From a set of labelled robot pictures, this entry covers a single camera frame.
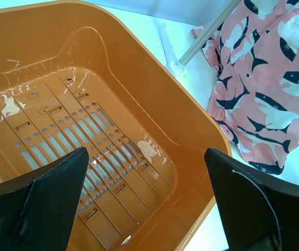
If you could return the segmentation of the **pink shark print shorts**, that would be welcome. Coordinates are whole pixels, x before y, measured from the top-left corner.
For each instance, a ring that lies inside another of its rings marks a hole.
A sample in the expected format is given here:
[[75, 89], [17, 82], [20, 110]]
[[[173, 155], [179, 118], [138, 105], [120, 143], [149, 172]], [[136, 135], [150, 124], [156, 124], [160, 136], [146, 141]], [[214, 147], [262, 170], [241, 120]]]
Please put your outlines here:
[[203, 45], [207, 112], [251, 166], [279, 175], [299, 146], [299, 1], [241, 1]]

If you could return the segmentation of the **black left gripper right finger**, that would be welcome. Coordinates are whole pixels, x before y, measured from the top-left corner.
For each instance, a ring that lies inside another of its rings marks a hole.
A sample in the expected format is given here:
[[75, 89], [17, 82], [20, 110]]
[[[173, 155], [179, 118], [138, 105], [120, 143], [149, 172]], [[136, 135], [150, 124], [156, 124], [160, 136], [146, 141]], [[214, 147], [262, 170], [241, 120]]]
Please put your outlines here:
[[299, 250], [299, 186], [207, 149], [229, 250]]

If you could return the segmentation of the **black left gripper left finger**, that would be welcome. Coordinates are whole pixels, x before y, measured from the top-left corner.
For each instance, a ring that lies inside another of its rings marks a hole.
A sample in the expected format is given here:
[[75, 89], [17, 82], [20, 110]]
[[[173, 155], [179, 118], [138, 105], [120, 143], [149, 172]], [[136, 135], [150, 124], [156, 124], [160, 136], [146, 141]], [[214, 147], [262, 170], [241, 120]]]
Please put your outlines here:
[[87, 172], [84, 147], [0, 183], [0, 250], [66, 250]]

